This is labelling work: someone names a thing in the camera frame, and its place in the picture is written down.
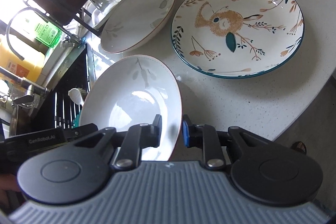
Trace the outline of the person's left hand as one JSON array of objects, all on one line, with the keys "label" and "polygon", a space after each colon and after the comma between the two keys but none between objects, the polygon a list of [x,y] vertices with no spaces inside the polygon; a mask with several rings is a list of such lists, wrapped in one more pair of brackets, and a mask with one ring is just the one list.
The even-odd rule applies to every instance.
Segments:
[{"label": "person's left hand", "polygon": [[20,192],[21,189],[17,182],[17,177],[13,174],[1,174],[0,176],[0,189],[1,189],[1,208],[8,209],[9,199],[7,197],[7,191],[12,190]]}]

